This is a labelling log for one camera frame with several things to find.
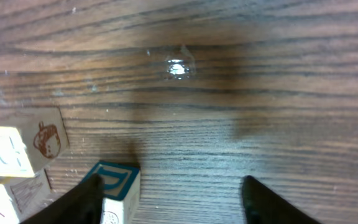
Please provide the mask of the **wooden block green bottom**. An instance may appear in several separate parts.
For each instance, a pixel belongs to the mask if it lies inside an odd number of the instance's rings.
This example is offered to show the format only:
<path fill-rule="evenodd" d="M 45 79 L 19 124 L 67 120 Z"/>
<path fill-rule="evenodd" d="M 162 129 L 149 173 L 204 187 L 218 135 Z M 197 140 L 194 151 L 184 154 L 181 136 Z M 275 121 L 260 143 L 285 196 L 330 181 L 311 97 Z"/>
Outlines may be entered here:
<path fill-rule="evenodd" d="M 33 177 L 68 148 L 59 108 L 0 110 L 0 176 Z"/>

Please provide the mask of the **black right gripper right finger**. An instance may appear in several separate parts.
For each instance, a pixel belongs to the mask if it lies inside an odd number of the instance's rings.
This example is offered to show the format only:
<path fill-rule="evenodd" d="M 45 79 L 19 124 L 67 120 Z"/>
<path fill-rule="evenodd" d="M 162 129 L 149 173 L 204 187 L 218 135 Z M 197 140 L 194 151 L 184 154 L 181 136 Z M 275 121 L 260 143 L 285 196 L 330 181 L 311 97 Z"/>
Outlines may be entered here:
<path fill-rule="evenodd" d="M 320 224 L 251 175 L 243 178 L 241 197 L 248 224 Z"/>

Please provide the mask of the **wooden block red edge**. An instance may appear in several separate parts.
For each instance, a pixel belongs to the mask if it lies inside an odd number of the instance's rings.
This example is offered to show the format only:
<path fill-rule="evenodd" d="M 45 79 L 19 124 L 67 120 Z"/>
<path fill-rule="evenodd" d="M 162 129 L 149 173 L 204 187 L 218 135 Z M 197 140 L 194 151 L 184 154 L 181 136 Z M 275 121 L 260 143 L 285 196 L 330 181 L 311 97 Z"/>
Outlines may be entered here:
<path fill-rule="evenodd" d="M 38 213 L 52 190 L 47 173 L 35 177 L 0 177 L 0 223 L 20 223 Z"/>

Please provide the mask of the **blue letter P block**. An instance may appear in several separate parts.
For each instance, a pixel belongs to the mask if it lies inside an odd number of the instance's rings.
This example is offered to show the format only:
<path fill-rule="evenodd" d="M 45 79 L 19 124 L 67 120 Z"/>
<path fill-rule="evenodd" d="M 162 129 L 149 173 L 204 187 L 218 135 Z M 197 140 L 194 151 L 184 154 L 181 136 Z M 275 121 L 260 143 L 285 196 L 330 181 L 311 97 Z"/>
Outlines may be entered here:
<path fill-rule="evenodd" d="M 84 180 L 98 174 L 104 180 L 102 224 L 131 224 L 140 200 L 140 169 L 99 161 Z"/>

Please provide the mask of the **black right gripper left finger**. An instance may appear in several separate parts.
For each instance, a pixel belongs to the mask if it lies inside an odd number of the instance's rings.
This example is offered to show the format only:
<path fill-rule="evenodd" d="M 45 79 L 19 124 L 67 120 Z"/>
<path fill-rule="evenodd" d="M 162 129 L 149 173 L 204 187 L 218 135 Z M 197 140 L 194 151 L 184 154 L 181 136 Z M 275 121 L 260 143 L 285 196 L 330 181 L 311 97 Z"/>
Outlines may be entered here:
<path fill-rule="evenodd" d="M 104 180 L 93 174 L 22 224 L 100 224 Z"/>

